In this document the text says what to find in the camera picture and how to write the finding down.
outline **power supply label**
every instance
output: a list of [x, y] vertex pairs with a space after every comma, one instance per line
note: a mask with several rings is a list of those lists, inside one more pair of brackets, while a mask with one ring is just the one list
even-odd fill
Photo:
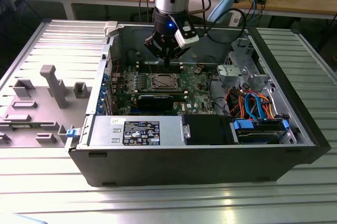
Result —
[[160, 145], [159, 121], [126, 121], [123, 144], [126, 146]]

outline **metal table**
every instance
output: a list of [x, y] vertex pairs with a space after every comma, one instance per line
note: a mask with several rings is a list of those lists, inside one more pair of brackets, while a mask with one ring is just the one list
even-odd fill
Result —
[[[49, 32], [52, 34], [46, 34], [46, 30], [52, 29], [49, 24], [39, 27], [9, 69], [9, 73], [1, 80], [1, 85], [5, 84], [6, 79], [14, 77], [11, 73], [15, 68], [20, 68], [20, 64], [32, 56], [36, 47], [43, 44], [41, 39], [46, 39], [47, 36], [49, 39], [53, 36], [54, 39], [50, 46], [52, 43], [62, 44], [62, 38], [57, 36], [66, 34], [69, 49], [72, 41], [73, 49], [76, 49], [79, 43], [100, 44], [101, 48], [97, 48], [97, 51], [103, 48], [105, 38], [98, 35], [100, 33], [93, 37], [94, 34], [89, 30], [92, 27], [102, 27], [103, 31], [104, 23], [66, 21], [58, 24], [57, 30]], [[76, 29], [76, 25], [87, 27]], [[69, 221], [337, 221], [337, 78], [301, 35], [285, 29], [259, 29], [259, 32], [333, 147], [315, 163], [297, 166], [277, 182], [94, 188], [87, 184], [63, 148], [0, 148], [1, 212], [16, 212], [57, 224]], [[94, 60], [95, 56], [87, 55], [90, 49], [84, 51], [86, 53], [79, 56], [80, 60]], [[60, 60], [60, 57], [53, 57], [53, 60]], [[0, 92], [0, 100], [5, 106], [4, 100], [7, 97], [3, 97], [3, 90]]]

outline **green circuit board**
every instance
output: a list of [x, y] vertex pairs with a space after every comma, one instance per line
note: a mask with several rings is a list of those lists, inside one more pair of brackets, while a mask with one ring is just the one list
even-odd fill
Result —
[[[215, 114], [207, 89], [207, 71], [196, 74], [196, 65], [180, 73], [144, 73], [136, 66], [121, 67], [113, 83], [119, 115]], [[167, 111], [144, 111], [137, 107], [142, 95], [168, 95], [174, 99]]]

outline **blue cable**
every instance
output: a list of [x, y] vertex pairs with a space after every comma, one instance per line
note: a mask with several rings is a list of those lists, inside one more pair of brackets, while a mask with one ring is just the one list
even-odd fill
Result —
[[255, 0], [252, 0], [252, 1], [253, 1], [253, 5], [254, 5], [254, 11], [253, 11], [253, 16], [252, 16], [251, 20], [250, 20], [249, 23], [248, 23], [248, 27], [251, 26], [251, 24], [252, 24], [252, 22], [253, 22], [253, 20], [254, 20], [254, 17], [255, 17], [255, 11], [256, 11], [256, 1], [255, 1]]
[[249, 106], [248, 106], [248, 100], [249, 100], [249, 97], [251, 95], [253, 95], [256, 99], [257, 110], [259, 111], [260, 118], [265, 119], [265, 114], [262, 110], [261, 101], [260, 101], [259, 97], [256, 94], [253, 94], [253, 93], [247, 94], [246, 97], [244, 98], [244, 108], [246, 109], [247, 114], [249, 114], [253, 118], [253, 120], [257, 121], [257, 118], [250, 112]]

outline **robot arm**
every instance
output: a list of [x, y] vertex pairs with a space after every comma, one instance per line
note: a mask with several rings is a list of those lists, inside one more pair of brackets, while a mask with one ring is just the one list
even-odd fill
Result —
[[[213, 7], [206, 12], [208, 21], [213, 21], [214, 13], [219, 15], [230, 8], [234, 0], [212, 0]], [[198, 41], [199, 36], [190, 21], [188, 8], [201, 9], [201, 0], [155, 0], [154, 31], [144, 45], [156, 57], [164, 59], [168, 66], [171, 59], [179, 58]]]
[[164, 59], [165, 65], [199, 40], [187, 14], [188, 1], [155, 0], [154, 31], [144, 44], [153, 55]]

